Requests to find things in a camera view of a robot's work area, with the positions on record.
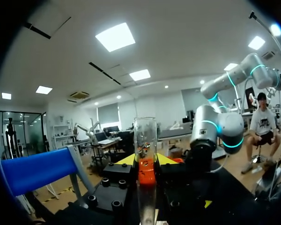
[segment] square ceiling light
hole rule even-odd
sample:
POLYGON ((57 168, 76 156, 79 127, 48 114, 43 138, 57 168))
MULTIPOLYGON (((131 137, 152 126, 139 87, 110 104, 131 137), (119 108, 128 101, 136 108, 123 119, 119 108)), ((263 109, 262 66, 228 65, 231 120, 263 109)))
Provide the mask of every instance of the square ceiling light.
POLYGON ((238 64, 236 64, 236 63, 230 63, 229 65, 227 65, 226 67, 225 67, 225 71, 229 71, 229 70, 232 70, 234 67, 236 67, 238 64))
POLYGON ((147 79, 147 78, 151 77, 150 73, 147 69, 137 71, 137 72, 131 73, 129 75, 132 77, 132 79, 134 81, 139 81, 139 80, 143 80, 143 79, 147 79))
POLYGON ((261 37, 256 36, 250 43, 249 43, 249 47, 254 49, 254 50, 258 50, 259 48, 262 47, 262 45, 265 43, 266 41, 263 40, 261 37))
POLYGON ((127 23, 109 28, 96 35, 96 38, 109 52, 135 43, 127 23))
POLYGON ((8 100, 11 100, 11 94, 8 94, 8 93, 2 93, 2 98, 3 98, 3 99, 8 99, 8 100))
POLYGON ((47 88, 44 86, 39 86, 36 93, 47 95, 52 90, 52 88, 47 88))

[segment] yellow tape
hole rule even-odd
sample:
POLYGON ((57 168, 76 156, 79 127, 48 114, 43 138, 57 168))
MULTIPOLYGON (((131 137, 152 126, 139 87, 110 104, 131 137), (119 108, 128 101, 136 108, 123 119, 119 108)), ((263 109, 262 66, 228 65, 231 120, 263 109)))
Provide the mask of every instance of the yellow tape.
MULTIPOLYGON (((57 195, 61 195, 62 193, 65 193, 65 192, 67 192, 67 191, 71 191, 72 188, 73 188, 72 186, 71 186, 71 187, 68 187, 67 189, 62 190, 62 191, 61 191, 60 193, 58 193, 57 195)), ((47 203, 48 201, 51 201, 52 199, 56 199, 56 197, 53 196, 53 197, 49 198, 48 200, 42 202, 42 204, 47 203)))
POLYGON ((212 203, 212 201, 205 200, 205 209, 212 203))

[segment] stool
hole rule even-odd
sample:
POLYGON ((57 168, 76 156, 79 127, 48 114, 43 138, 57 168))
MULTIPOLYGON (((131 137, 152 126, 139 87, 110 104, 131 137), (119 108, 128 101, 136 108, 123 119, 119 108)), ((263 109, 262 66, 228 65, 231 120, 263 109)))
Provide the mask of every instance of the stool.
POLYGON ((266 157, 261 155, 261 145, 257 146, 257 148, 259 149, 258 155, 252 157, 252 163, 256 163, 256 164, 263 163, 266 161, 266 157))

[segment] computer monitor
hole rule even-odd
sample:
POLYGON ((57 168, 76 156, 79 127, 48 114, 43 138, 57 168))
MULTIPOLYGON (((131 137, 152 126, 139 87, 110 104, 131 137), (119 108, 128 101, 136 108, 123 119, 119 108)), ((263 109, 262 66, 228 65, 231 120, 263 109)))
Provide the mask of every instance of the computer monitor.
POLYGON ((107 131, 108 131, 108 132, 115 132, 115 131, 119 131, 119 128, 118 128, 118 126, 108 127, 108 128, 107 128, 107 131))
POLYGON ((99 141, 99 142, 107 139, 104 132, 96 133, 95 136, 96 136, 97 141, 99 141))

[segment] robot arm in background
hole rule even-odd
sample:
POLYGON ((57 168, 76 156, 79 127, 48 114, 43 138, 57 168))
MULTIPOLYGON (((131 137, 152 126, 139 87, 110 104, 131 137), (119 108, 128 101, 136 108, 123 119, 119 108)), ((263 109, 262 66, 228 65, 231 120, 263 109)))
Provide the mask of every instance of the robot arm in background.
POLYGON ((81 130, 85 131, 86 136, 88 136, 90 138, 92 144, 96 144, 97 143, 97 140, 96 140, 96 137, 94 136, 92 128, 88 129, 88 128, 86 128, 86 127, 84 127, 84 126, 82 126, 82 125, 80 125, 78 123, 75 123, 75 125, 74 125, 74 135, 75 135, 75 137, 77 137, 77 135, 78 135, 77 128, 80 128, 81 130))
POLYGON ((240 150, 244 140, 244 120, 236 112, 227 112, 218 98, 218 92, 235 87, 247 78, 253 79, 258 89, 273 87, 281 90, 281 74, 275 69, 266 68, 257 54, 249 54, 238 66, 202 86, 201 93, 211 106, 202 105, 196 111, 191 149, 214 151, 217 137, 220 137, 227 153, 234 154, 240 150))
POLYGON ((205 83, 201 88, 201 93, 217 112, 226 113, 227 109, 219 99, 218 92, 235 87, 247 78, 252 78, 258 89, 273 87, 276 90, 281 90, 281 75, 279 72, 275 69, 266 68, 260 57, 256 53, 251 53, 238 66, 205 83))

